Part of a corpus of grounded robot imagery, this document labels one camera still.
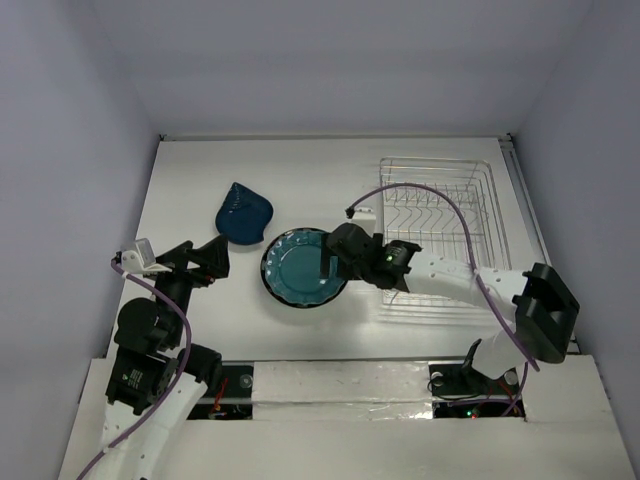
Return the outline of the dark blue leaf-shaped plate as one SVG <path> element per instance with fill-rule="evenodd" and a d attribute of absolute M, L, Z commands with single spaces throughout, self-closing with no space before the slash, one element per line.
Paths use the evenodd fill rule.
<path fill-rule="evenodd" d="M 264 240 L 273 215 L 274 208 L 268 199 L 234 182 L 216 214 L 214 225 L 230 243 L 250 246 Z"/>

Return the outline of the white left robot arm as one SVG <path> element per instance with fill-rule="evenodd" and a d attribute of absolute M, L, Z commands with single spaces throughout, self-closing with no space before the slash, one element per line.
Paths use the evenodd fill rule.
<path fill-rule="evenodd" d="M 117 316 L 101 457 L 89 476 L 155 479 L 193 407 L 221 383 L 222 356 L 194 343 L 186 312 L 193 290 L 228 277 L 228 240 L 185 241 L 155 255 L 138 239 L 116 253 L 113 267 L 148 294 Z"/>

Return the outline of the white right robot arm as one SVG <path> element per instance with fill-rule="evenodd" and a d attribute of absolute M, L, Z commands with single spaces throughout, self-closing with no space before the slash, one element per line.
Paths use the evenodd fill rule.
<path fill-rule="evenodd" d="M 323 234 L 321 245 L 321 276 L 335 261 L 345 281 L 444 297 L 493 313 L 499 332 L 474 341 L 451 377 L 470 391 L 484 394 L 513 368 L 561 364 L 567 356 L 580 305 L 550 265 L 536 263 L 525 271 L 480 267 L 428 254 L 414 243 L 385 243 L 355 223 Z"/>

